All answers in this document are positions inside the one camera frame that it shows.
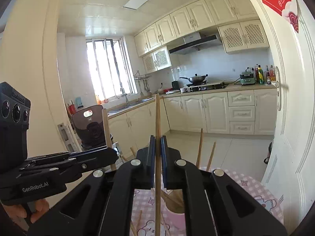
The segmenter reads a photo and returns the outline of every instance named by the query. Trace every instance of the camera lens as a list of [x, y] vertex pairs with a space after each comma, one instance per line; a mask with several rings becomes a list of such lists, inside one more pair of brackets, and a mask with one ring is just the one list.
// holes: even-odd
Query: camera lens
[[21, 118], [21, 108], [19, 105], [15, 105], [13, 108], [13, 120], [18, 122]]
[[24, 110], [24, 113], [23, 113], [23, 120], [24, 120], [24, 122], [26, 122], [27, 119], [28, 119], [28, 112], [27, 112], [27, 110]]
[[3, 102], [1, 112], [4, 118], [8, 117], [9, 112], [10, 112], [10, 104], [7, 100]]

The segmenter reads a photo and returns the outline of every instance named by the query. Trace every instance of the countertop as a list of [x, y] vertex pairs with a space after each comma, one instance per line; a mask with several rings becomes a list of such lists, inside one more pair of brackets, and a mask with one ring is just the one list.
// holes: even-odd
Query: countertop
[[[254, 85], [247, 85], [247, 86], [242, 86], [242, 85], [234, 85], [233, 83], [230, 83], [228, 86], [226, 86], [224, 89], [216, 89], [216, 90], [203, 90], [203, 91], [195, 91], [195, 92], [186, 92], [186, 93], [181, 93], [181, 92], [176, 92], [174, 94], [163, 94], [160, 95], [161, 98], [171, 98], [171, 97], [180, 97], [180, 96], [189, 96], [189, 95], [200, 95], [200, 94], [207, 94], [207, 93], [216, 93], [216, 92], [228, 92], [228, 91], [240, 91], [240, 90], [259, 90], [259, 89], [273, 89], [276, 88], [273, 85], [260, 85], [260, 84], [254, 84]], [[108, 112], [108, 119], [114, 118], [116, 116], [119, 116], [121, 114], [124, 114], [126, 112], [132, 111], [134, 109], [137, 109], [141, 106], [145, 106], [147, 104], [150, 104], [155, 101], [155, 96], [152, 96], [153, 99], [143, 102], [141, 104], [129, 107], [127, 109], [124, 109], [120, 112]]]

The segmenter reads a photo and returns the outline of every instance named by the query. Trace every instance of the range hood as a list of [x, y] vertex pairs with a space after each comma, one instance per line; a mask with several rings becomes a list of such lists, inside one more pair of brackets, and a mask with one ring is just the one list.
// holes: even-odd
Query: range hood
[[201, 37], [199, 32], [185, 36], [184, 42], [185, 44], [170, 49], [170, 54], [187, 54], [201, 49], [222, 45], [219, 34]]

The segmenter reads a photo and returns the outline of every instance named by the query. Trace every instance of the ceiling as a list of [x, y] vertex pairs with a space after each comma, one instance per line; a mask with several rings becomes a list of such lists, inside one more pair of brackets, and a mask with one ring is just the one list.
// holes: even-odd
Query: ceiling
[[61, 0], [58, 32], [66, 36], [136, 34], [170, 11], [193, 0], [149, 0], [136, 11], [122, 8], [129, 0]]

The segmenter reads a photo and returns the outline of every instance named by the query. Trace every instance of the pink tablecloth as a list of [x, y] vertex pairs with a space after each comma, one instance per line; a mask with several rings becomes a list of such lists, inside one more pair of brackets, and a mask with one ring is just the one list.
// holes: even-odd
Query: pink tablecloth
[[[272, 193], [266, 189], [260, 182], [253, 179], [250, 176], [244, 174], [238, 174], [236, 172], [230, 172], [224, 170], [235, 182], [237, 182], [246, 192], [254, 197], [262, 206], [264, 206], [274, 217], [276, 217], [283, 224], [283, 213], [278, 204], [276, 198]], [[140, 216], [140, 210], [142, 215], [137, 229], [138, 236], [155, 236], [154, 228], [154, 216], [155, 216], [155, 200], [154, 194], [151, 190], [134, 190], [133, 207], [131, 220], [136, 227], [137, 221]], [[166, 226], [168, 227], [172, 236], [185, 236], [185, 230], [179, 230], [176, 228], [172, 221], [168, 218], [164, 201], [161, 201], [161, 212], [165, 219]], [[161, 236], [167, 236], [164, 226], [161, 224]]]

